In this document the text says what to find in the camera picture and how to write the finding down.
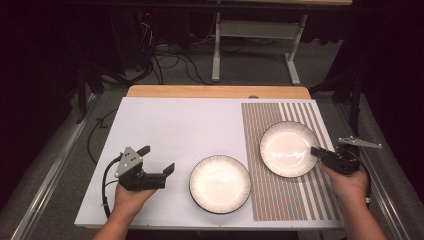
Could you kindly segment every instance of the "ceramic plate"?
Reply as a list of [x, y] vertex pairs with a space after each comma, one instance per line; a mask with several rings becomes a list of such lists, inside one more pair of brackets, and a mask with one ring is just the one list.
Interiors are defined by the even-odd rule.
[[263, 135], [260, 153], [265, 165], [283, 177], [298, 177], [309, 172], [318, 158], [311, 146], [319, 147], [314, 132], [298, 122], [279, 122]]
[[234, 158], [215, 155], [202, 160], [190, 176], [190, 193], [204, 210], [225, 214], [239, 209], [250, 195], [250, 176]]

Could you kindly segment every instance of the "wire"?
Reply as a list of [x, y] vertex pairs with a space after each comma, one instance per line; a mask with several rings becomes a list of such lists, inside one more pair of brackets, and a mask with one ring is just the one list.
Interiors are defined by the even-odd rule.
[[215, 37], [210, 37], [210, 35], [211, 35], [211, 33], [212, 33], [212, 30], [213, 30], [213, 27], [214, 27], [214, 23], [215, 23], [215, 21], [216, 21], [216, 14], [214, 14], [213, 15], [213, 19], [212, 19], [212, 24], [211, 24], [211, 27], [209, 28], [209, 32], [208, 32], [208, 34], [206, 35], [206, 37], [203, 39], [203, 40], [201, 40], [201, 41], [199, 41], [199, 42], [195, 42], [195, 43], [192, 43], [192, 44], [190, 44], [191, 46], [195, 46], [195, 45], [199, 45], [199, 44], [202, 44], [202, 43], [205, 43], [205, 42], [209, 42], [210, 40], [213, 40], [213, 39], [215, 39]]
[[119, 180], [110, 181], [110, 182], [108, 182], [108, 183], [105, 184], [105, 187], [107, 187], [108, 185], [110, 185], [112, 183], [115, 183], [115, 182], [119, 182]]
[[154, 54], [153, 54], [153, 59], [155, 59], [156, 65], [158, 66], [159, 74], [160, 74], [160, 78], [158, 77], [158, 74], [156, 73], [155, 68], [152, 66], [153, 72], [155, 73], [156, 77], [158, 78], [158, 83], [159, 83], [159, 85], [163, 85], [163, 74], [162, 74], [162, 69], [161, 69], [161, 67], [160, 67], [160, 65], [159, 65], [159, 61], [158, 61], [158, 59], [156, 58], [156, 56], [155, 56]]
[[103, 174], [103, 180], [102, 180], [102, 206], [103, 209], [105, 211], [106, 217], [109, 218], [110, 216], [110, 208], [109, 208], [109, 204], [107, 202], [107, 197], [106, 197], [106, 177], [107, 177], [107, 173], [109, 172], [109, 169], [113, 166], [113, 164], [117, 163], [120, 161], [120, 157], [121, 155], [115, 159], [112, 160], [112, 162], [109, 163], [109, 165], [107, 165], [105, 172]]
[[87, 152], [88, 152], [88, 155], [90, 156], [91, 161], [92, 161], [95, 165], [97, 165], [97, 161], [95, 160], [95, 158], [94, 158], [94, 156], [93, 156], [93, 154], [91, 153], [91, 150], [90, 150], [91, 137], [93, 136], [94, 131], [97, 129], [97, 127], [98, 127], [99, 125], [101, 125], [99, 128], [107, 128], [107, 126], [104, 126], [104, 125], [103, 125], [103, 123], [104, 123], [105, 119], [106, 119], [109, 115], [111, 115], [112, 113], [114, 113], [116, 110], [118, 110], [118, 108], [113, 109], [112, 111], [110, 111], [109, 113], [107, 113], [107, 114], [106, 114], [105, 116], [103, 116], [102, 118], [97, 118], [97, 119], [96, 119], [96, 120], [97, 120], [96, 125], [94, 125], [94, 127], [91, 129], [90, 134], [88, 135], [88, 138], [87, 138]]

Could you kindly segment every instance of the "metal bar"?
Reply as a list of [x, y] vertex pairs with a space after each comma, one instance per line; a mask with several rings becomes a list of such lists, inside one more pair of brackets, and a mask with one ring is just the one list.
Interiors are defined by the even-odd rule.
[[125, 1], [62, 1], [60, 4], [73, 7], [121, 7], [121, 8], [147, 8], [151, 10], [191, 10], [214, 12], [291, 12], [291, 13], [350, 13], [374, 16], [376, 13], [386, 12], [385, 7], [358, 8], [352, 6], [335, 5], [301, 5], [301, 4], [258, 4], [258, 3], [146, 3]]
[[49, 202], [50, 197], [52, 196], [57, 186], [57, 183], [59, 182], [60, 177], [62, 176], [63, 171], [65, 170], [68, 164], [69, 153], [71, 152], [76, 140], [84, 129], [84, 126], [87, 123], [87, 118], [90, 116], [91, 112], [93, 112], [95, 106], [98, 103], [98, 100], [99, 97], [96, 97], [94, 94], [91, 94], [88, 100], [89, 109], [87, 111], [87, 114], [85, 115], [85, 118], [81, 121], [80, 124], [75, 127], [74, 133], [70, 137], [68, 143], [63, 148], [59, 157], [54, 161], [52, 167], [47, 173], [46, 178], [44, 179], [37, 194], [35, 195], [31, 205], [29, 206], [24, 217], [16, 228], [15, 233], [12, 236], [12, 240], [31, 238], [31, 234], [34, 231], [38, 220], [43, 214], [43, 211], [47, 206], [47, 203]]

